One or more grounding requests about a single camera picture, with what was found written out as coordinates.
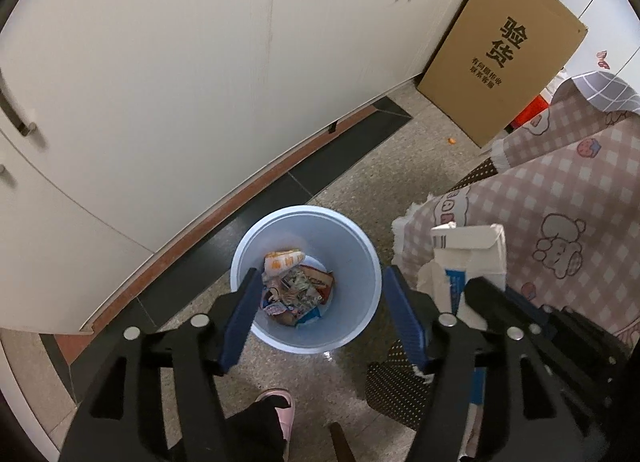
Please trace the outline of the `white blue paper bag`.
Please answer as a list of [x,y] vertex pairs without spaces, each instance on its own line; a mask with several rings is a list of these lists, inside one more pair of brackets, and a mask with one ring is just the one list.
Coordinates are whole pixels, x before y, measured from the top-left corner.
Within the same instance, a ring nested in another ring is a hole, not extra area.
[[433,258],[418,273],[416,289],[434,300],[440,312],[449,312],[476,330],[487,322],[466,302],[464,288],[485,278],[506,289],[506,236],[502,225],[457,227],[454,222],[431,229]]

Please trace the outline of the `red brown snack bag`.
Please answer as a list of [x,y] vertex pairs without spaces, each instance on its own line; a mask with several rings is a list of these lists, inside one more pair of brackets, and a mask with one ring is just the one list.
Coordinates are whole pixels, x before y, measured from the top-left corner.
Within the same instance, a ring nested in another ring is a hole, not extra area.
[[259,308],[276,323],[295,328],[323,316],[334,286],[332,272],[299,265],[267,282]]

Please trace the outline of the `pink blue snack wrapper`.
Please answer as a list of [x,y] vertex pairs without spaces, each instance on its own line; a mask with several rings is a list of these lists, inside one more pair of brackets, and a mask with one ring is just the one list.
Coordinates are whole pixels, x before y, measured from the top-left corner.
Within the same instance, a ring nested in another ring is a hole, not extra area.
[[284,274],[306,258],[301,250],[274,251],[264,258],[264,275],[267,279]]

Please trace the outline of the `light blue trash bin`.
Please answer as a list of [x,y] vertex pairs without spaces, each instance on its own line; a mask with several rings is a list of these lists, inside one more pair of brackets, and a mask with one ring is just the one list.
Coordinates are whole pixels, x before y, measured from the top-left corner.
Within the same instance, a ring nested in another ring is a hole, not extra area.
[[320,354],[356,338],[378,308],[382,274],[366,234],[340,213],[299,205],[250,228],[232,258],[230,282],[257,270],[253,333],[293,354]]

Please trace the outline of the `pink slipper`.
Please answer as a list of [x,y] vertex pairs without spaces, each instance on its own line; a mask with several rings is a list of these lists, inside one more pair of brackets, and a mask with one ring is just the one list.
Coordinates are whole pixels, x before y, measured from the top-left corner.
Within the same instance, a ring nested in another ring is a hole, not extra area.
[[295,399],[292,394],[283,388],[273,388],[259,394],[256,401],[273,405],[278,415],[283,438],[289,442],[295,420]]

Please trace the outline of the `pink plaid table skirt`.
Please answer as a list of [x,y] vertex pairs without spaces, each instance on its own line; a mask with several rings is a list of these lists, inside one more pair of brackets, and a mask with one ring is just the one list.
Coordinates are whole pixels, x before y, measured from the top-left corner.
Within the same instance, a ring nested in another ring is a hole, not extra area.
[[394,221],[394,262],[410,286],[433,258],[431,229],[448,222],[502,225],[509,288],[638,345],[639,113],[601,112],[563,82],[454,188]]

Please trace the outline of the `grey checked tablecloth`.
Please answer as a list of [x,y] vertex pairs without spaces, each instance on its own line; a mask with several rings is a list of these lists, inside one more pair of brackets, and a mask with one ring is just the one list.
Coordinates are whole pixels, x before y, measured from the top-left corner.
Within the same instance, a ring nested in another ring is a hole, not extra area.
[[605,113],[639,113],[639,94],[626,81],[605,71],[592,71],[572,77],[582,96]]

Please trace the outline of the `white long floor cabinet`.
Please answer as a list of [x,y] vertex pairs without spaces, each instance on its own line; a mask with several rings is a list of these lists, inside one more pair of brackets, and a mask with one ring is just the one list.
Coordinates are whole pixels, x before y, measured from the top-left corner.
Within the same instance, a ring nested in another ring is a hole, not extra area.
[[80,332],[229,193],[418,75],[464,0],[1,0],[1,323]]

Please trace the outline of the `brown cardboard box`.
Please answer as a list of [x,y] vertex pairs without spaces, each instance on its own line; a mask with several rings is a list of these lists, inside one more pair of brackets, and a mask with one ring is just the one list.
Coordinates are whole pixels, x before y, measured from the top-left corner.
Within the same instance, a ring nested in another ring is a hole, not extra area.
[[483,147],[544,90],[586,35],[559,0],[468,0],[418,89]]

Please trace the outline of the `white wardrobe with butterflies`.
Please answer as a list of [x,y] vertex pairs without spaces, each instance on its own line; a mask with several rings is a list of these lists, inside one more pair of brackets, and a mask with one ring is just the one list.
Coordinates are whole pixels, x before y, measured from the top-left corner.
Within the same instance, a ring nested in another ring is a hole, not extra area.
[[565,70],[604,71],[639,85],[639,19],[628,0],[559,0],[588,29]]

